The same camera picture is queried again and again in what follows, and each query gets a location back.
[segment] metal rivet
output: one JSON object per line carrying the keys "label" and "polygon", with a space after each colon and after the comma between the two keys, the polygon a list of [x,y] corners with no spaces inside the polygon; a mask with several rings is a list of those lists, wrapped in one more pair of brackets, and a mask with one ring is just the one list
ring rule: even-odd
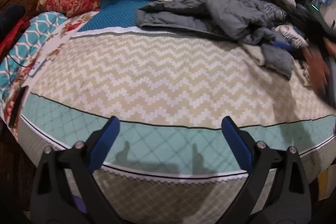
{"label": "metal rivet", "polygon": [[76,149],[82,149],[84,147],[84,142],[83,141],[78,141],[75,143],[75,148]]}
{"label": "metal rivet", "polygon": [[291,146],[291,147],[289,148],[289,152],[291,152],[292,154],[295,154],[295,153],[297,152],[296,147],[295,147],[295,146]]}
{"label": "metal rivet", "polygon": [[45,149],[44,149],[44,153],[46,154],[50,154],[52,152],[52,148],[50,146],[47,146]]}
{"label": "metal rivet", "polygon": [[259,141],[259,142],[257,142],[257,146],[258,146],[260,149],[265,149],[265,148],[266,148],[266,143],[263,142],[263,141]]}

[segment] hand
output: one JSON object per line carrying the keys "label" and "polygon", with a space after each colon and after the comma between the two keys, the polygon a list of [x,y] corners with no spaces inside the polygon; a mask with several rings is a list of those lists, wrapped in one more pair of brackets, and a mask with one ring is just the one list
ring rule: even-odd
{"label": "hand", "polygon": [[[336,57],[336,45],[325,39],[325,46],[329,54]],[[330,74],[328,66],[318,50],[304,48],[302,51],[309,65],[309,76],[313,90],[316,94],[324,95],[328,85],[327,77]]]}

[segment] blue clamp handle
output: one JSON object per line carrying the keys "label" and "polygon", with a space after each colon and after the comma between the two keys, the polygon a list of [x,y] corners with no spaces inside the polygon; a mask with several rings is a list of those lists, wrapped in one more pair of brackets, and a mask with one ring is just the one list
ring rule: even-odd
{"label": "blue clamp handle", "polygon": [[222,133],[240,168],[250,174],[253,170],[253,146],[255,144],[252,137],[240,130],[230,117],[223,118]]}
{"label": "blue clamp handle", "polygon": [[120,131],[120,121],[112,116],[99,130],[100,137],[90,151],[88,169],[90,173],[100,169]]}

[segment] floor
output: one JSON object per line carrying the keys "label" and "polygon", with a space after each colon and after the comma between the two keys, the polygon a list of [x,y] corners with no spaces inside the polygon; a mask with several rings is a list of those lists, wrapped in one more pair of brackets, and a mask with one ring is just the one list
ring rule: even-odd
{"label": "floor", "polygon": [[22,211],[29,211],[35,171],[35,165],[3,126],[0,133],[0,185]]}

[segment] white sock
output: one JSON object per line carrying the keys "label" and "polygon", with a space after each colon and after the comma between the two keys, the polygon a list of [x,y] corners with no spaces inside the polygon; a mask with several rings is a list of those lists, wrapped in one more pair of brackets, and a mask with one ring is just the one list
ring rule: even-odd
{"label": "white sock", "polygon": [[299,35],[291,25],[280,25],[275,28],[288,43],[290,43],[295,48],[308,47],[306,40]]}

